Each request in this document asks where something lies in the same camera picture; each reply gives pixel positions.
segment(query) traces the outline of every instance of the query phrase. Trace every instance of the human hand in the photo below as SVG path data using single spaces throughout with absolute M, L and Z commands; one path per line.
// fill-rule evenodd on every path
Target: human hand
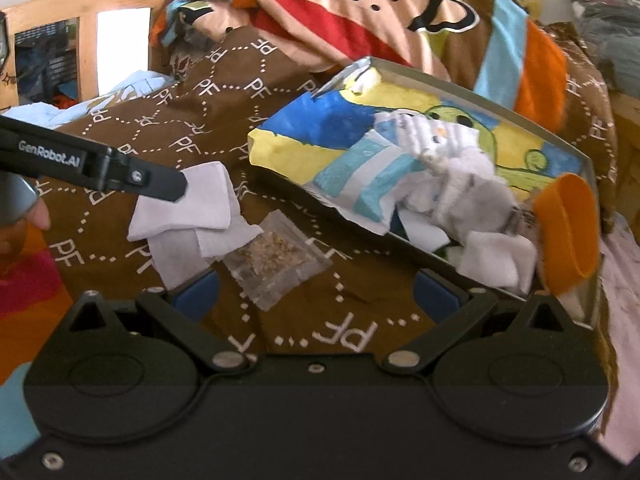
M 0 227 L 0 256 L 2 259 L 14 257 L 20 253 L 27 236 L 27 222 L 43 230 L 47 230 L 51 226 L 49 211 L 42 199 L 38 199 L 36 205 L 27 212 L 24 218 L 13 225 Z

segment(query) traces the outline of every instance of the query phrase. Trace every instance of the clear plastic bag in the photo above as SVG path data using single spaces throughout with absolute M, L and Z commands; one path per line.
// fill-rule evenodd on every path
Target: clear plastic bag
M 260 224 L 263 233 L 223 261 L 249 299 L 268 311 L 290 290 L 331 266 L 331 260 L 279 209 Z

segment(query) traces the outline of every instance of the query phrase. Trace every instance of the wooden chair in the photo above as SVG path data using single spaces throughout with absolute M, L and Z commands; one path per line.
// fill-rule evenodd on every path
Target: wooden chair
M 151 9 L 150 27 L 162 12 L 166 0 L 31 0 L 3 9 L 6 14 L 10 54 L 0 73 L 0 112 L 18 105 L 18 85 L 15 77 L 14 38 L 19 32 L 49 23 L 78 19 L 76 56 L 78 65 L 79 100 L 98 95 L 97 15 L 107 10 Z M 149 47 L 149 69 L 166 72 L 162 53 Z

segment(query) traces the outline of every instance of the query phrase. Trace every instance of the blue pad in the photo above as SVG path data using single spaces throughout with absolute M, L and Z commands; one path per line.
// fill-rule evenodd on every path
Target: blue pad
M 174 309 L 199 323 L 218 302 L 220 279 L 216 272 L 208 272 L 173 297 Z
M 462 307 L 460 297 L 421 270 L 415 275 L 414 301 L 435 323 Z

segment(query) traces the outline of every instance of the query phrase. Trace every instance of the red mouth print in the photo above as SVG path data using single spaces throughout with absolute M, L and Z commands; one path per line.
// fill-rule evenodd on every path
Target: red mouth print
M 411 66 L 389 44 L 373 32 L 348 18 L 337 16 L 323 6 L 308 0 L 274 0 L 283 10 L 298 20 L 319 38 L 351 60 L 375 56 L 405 66 Z

